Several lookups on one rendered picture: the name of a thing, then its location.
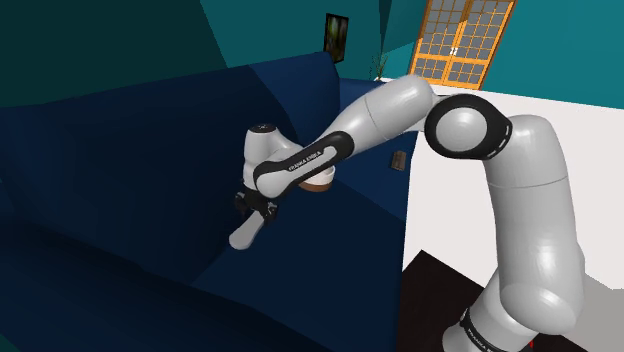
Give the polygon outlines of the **light grey oblong object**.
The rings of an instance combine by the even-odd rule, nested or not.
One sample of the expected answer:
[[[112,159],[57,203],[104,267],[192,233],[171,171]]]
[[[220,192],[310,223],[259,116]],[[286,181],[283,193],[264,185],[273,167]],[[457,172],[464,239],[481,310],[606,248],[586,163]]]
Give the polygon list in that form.
[[[264,222],[265,220],[261,213],[254,211],[241,226],[230,234],[229,245],[236,250],[248,249],[264,226]]]

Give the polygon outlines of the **white bowl with brown base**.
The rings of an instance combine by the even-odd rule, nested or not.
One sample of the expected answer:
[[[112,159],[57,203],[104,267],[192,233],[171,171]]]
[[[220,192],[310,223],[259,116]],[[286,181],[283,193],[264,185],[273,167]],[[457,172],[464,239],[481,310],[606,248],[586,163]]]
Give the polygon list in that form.
[[[333,182],[335,175],[335,167],[325,169],[324,171],[302,181],[299,187],[309,192],[325,192]]]

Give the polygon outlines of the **dark blue sofa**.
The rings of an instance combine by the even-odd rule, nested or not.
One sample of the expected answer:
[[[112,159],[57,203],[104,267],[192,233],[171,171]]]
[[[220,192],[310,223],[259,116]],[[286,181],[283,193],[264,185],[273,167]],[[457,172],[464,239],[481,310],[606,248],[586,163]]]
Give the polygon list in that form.
[[[395,352],[405,134],[293,190],[246,250],[247,130],[316,139],[374,88],[313,53],[0,108],[0,352]]]

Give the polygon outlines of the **thin bare potted plant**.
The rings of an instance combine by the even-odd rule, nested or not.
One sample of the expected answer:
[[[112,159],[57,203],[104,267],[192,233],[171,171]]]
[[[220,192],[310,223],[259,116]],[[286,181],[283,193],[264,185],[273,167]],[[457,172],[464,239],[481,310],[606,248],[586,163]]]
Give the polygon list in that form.
[[[373,81],[380,81],[383,78],[383,72],[388,56],[383,52],[379,52],[371,57],[371,66],[369,69],[369,77]]]

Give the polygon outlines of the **orange lattice double door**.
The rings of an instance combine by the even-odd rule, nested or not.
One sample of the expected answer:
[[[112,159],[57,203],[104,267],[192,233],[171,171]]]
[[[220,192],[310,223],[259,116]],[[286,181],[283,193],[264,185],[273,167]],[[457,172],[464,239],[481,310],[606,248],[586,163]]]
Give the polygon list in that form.
[[[408,72],[431,84],[479,90],[516,0],[427,0]]]

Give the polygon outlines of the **dark framed wall picture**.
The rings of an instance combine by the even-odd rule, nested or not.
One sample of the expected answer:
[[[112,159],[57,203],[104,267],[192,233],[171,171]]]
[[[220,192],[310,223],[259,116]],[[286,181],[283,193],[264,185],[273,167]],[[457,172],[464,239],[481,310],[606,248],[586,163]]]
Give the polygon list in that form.
[[[348,23],[348,17],[326,14],[323,50],[330,54],[334,63],[344,60]]]

